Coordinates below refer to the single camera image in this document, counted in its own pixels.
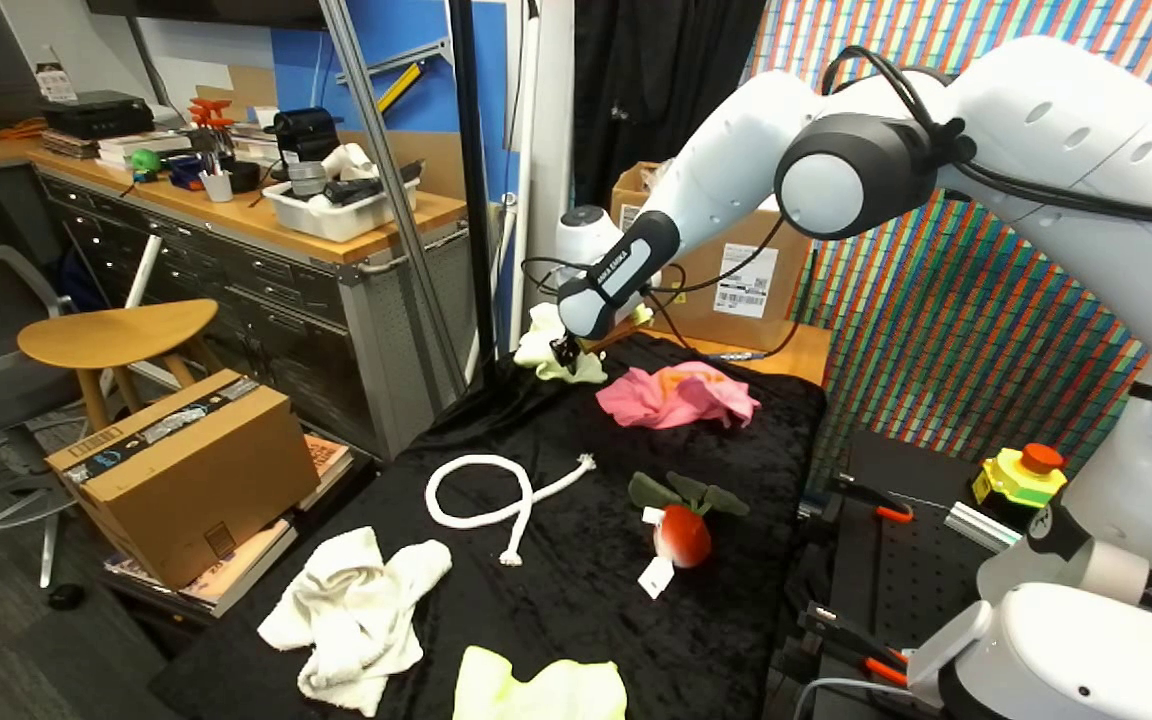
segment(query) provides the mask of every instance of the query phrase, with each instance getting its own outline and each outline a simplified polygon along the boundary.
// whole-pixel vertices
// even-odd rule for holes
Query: black tablecloth
[[[608,369],[674,361],[684,352],[672,345],[631,341],[614,345]],[[330,714],[295,690],[308,653],[265,646],[256,622],[319,539],[370,525],[384,555],[427,537],[453,546],[453,571],[414,612],[422,661],[389,679],[380,714],[453,714],[469,644],[504,653],[518,679],[564,656],[614,661],[627,714],[760,714],[823,392],[803,381],[732,375],[762,400],[747,428],[691,424],[666,436],[614,428],[597,407],[597,386],[514,375],[469,395],[344,512],[308,530],[217,630],[181,653],[153,679],[155,696],[185,714]],[[577,452],[593,452],[599,473],[537,504],[518,545],[522,566],[504,566],[497,555],[513,525],[449,530],[422,512],[422,480],[462,452],[513,454],[537,488],[577,467]],[[660,601],[647,601],[636,576],[652,561],[652,539],[622,484],[631,473],[664,474],[666,467],[725,484],[750,504],[750,514],[712,514],[712,563],[681,571]],[[513,496],[513,474],[492,467],[462,467],[440,488],[440,504],[455,514],[500,508]]]

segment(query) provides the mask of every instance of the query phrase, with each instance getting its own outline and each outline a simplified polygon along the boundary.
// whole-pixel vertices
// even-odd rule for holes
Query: white rope
[[[504,467],[518,480],[518,500],[497,508],[497,512],[479,512],[479,514],[449,514],[440,508],[440,484],[455,473],[455,467],[469,467],[469,464],[487,464],[487,467]],[[526,520],[530,520],[530,504],[541,504],[544,496],[554,496],[564,491],[568,484],[577,484],[579,474],[589,474],[597,464],[589,452],[577,454],[577,467],[559,480],[553,480],[548,488],[530,491],[530,474],[522,464],[507,458],[507,454],[492,454],[492,452],[469,452],[469,454],[455,454],[449,464],[440,464],[427,484],[422,484],[422,508],[434,525],[442,526],[487,526],[487,525],[504,525],[513,514],[513,530],[507,530],[507,546],[500,551],[500,563],[522,563],[518,555],[518,539],[526,530]]]

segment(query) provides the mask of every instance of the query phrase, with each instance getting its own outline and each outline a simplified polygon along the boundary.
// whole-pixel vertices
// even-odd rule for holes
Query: cardboard box
[[[187,384],[49,464],[91,525],[185,589],[314,488],[288,395],[235,372]]]
[[[621,226],[645,209],[656,166],[660,162],[636,162],[614,178],[611,218]],[[803,277],[812,244],[787,222],[776,226],[776,218],[780,218],[780,209],[760,209],[745,214],[735,226],[726,226],[725,236],[681,256],[674,265],[684,272],[660,272],[660,296],[666,300],[664,309],[672,324],[684,332],[684,341],[712,341],[712,345],[762,352],[762,346],[776,346],[793,332],[800,277]],[[712,281],[725,269],[739,265],[773,226],[776,226],[773,244],[732,281],[681,290],[681,296],[666,290],[681,284]],[[672,334],[660,310],[652,320],[652,332]]]

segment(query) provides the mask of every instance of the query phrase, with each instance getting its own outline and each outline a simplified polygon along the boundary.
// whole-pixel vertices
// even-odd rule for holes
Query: white fabric
[[[256,630],[281,653],[310,646],[295,674],[303,696],[376,714],[389,674],[422,656],[412,612],[449,566],[440,539],[384,563],[376,530],[357,526],[308,555]]]
[[[453,720],[621,720],[622,702],[614,662],[554,661],[518,682],[504,656],[469,644]]]
[[[554,303],[537,303],[526,310],[526,332],[518,334],[518,346],[513,352],[513,364],[537,369],[541,381],[564,381],[564,384],[608,384],[602,355],[599,352],[577,352],[577,369],[554,361],[554,345],[564,345],[568,328],[559,320]]]

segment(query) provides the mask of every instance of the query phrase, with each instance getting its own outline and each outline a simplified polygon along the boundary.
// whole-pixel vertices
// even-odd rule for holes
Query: wooden stool
[[[217,300],[76,310],[27,324],[17,334],[17,346],[36,364],[76,372],[86,428],[104,428],[109,407],[100,395],[100,372],[111,372],[111,384],[126,407],[141,407],[126,364],[160,355],[185,386],[193,384],[193,372],[174,346],[195,341],[212,315]]]

